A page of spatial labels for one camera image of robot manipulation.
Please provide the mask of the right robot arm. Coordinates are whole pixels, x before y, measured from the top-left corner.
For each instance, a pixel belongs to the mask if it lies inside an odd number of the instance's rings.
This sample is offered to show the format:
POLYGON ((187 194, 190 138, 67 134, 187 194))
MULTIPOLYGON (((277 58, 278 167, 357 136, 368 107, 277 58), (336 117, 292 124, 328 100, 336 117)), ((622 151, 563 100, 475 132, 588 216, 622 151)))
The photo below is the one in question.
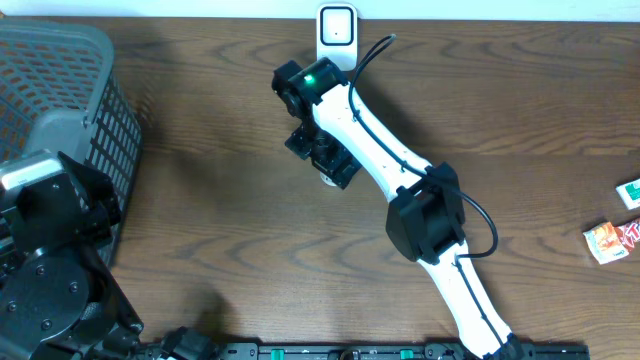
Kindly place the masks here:
POLYGON ((463 230, 465 205, 479 205, 455 170, 412 152, 367 108, 352 81, 328 58, 307 68, 278 67, 272 90, 300 126, 285 145, 327 182, 345 188, 365 170, 387 203, 385 230, 395 248, 431 277, 466 350, 479 359, 520 359, 522 346, 498 315, 474 269, 463 230))

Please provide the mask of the orange white tissue packet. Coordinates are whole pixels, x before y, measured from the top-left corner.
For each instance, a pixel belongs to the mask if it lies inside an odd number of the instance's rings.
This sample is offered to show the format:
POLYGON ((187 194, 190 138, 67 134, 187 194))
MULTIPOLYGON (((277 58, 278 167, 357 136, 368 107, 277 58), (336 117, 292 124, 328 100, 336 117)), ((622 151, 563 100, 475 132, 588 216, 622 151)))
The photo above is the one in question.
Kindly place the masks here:
POLYGON ((629 255, 611 222, 604 222, 583 233, 587 246, 600 265, 629 255))

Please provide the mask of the green lid jar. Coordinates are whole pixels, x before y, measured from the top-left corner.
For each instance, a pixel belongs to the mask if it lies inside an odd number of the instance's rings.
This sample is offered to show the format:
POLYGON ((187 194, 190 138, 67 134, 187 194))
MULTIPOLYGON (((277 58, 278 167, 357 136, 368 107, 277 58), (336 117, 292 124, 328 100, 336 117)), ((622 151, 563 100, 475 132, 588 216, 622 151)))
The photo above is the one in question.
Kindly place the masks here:
POLYGON ((320 178, 328 186, 337 187, 337 185, 324 173, 320 173, 320 178))

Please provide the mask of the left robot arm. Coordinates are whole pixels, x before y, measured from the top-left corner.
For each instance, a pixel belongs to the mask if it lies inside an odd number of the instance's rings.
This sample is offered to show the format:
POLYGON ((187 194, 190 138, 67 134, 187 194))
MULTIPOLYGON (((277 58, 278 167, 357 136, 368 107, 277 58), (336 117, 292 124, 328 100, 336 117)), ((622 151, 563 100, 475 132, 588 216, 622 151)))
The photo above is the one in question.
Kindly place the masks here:
POLYGON ((2 358, 134 356, 144 325, 99 255, 120 221, 111 178, 62 152, 2 164, 2 358))

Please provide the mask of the white green medicine box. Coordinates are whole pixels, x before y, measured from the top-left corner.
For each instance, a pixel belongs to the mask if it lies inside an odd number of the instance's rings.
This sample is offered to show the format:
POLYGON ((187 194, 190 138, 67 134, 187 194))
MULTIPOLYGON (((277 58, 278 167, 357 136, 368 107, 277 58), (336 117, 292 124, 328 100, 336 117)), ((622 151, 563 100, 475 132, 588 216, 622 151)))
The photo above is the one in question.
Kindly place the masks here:
POLYGON ((616 192, 627 210, 640 207, 640 180, 636 179, 616 187, 616 192))

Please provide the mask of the red snack packet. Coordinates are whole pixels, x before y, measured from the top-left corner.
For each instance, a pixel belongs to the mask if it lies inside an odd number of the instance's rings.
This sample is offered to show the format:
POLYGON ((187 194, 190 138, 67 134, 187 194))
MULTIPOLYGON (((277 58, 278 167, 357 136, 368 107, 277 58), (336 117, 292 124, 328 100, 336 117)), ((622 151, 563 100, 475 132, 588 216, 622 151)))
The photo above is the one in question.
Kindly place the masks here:
POLYGON ((633 252, 636 244, 640 240, 639 219, 634 219, 626 224, 615 228, 621 244, 629 251, 633 252))

